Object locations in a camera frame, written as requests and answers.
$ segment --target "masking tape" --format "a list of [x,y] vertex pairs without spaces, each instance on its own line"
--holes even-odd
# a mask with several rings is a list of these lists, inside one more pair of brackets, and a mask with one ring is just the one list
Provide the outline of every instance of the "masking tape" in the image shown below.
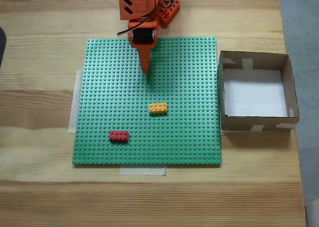
[[293,108],[290,108],[290,109],[289,109],[289,116],[290,116],[290,117],[295,117],[295,115],[294,115],[294,109],[293,109]]
[[295,124],[290,124],[290,123],[280,123],[280,124],[277,124],[277,127],[280,127],[280,128],[289,128],[289,129],[293,129],[295,128]]
[[236,62],[234,62],[232,59],[226,57],[226,58],[223,58],[223,64],[236,64]]
[[253,125],[250,131],[262,131],[265,125]]
[[253,59],[252,58],[243,58],[241,59],[242,65],[243,65],[243,70],[252,70],[253,69]]
[[166,165],[121,165],[120,175],[164,176]]
[[76,72],[68,132],[75,133],[81,95],[83,69]]

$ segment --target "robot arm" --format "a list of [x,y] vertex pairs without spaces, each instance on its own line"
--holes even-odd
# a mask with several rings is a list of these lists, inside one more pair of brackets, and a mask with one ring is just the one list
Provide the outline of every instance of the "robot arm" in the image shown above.
[[142,71],[150,68],[150,50],[155,47],[158,24],[167,26],[179,11],[179,0],[120,0],[120,16],[129,20],[128,39],[140,57]]

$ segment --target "yellow lego brick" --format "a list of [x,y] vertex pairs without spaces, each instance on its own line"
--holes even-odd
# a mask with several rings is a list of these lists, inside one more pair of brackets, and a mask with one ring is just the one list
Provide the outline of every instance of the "yellow lego brick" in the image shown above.
[[167,113],[167,103],[151,103],[150,114]]

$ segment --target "wooden table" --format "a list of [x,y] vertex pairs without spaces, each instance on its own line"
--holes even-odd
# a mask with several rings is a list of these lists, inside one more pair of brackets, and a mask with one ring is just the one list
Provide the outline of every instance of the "wooden table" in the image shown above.
[[[222,136],[223,164],[166,176],[74,168],[68,133],[86,39],[127,27],[118,0],[0,0],[1,226],[305,226],[291,133]],[[279,0],[181,0],[159,36],[215,36],[218,50],[285,52]]]

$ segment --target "green lego baseplate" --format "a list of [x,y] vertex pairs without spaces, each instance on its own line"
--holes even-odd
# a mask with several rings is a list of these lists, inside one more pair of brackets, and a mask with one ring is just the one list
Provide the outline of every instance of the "green lego baseplate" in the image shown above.
[[[160,102],[167,113],[150,114]],[[219,165],[215,38],[158,38],[148,74],[127,39],[88,40],[73,163]]]

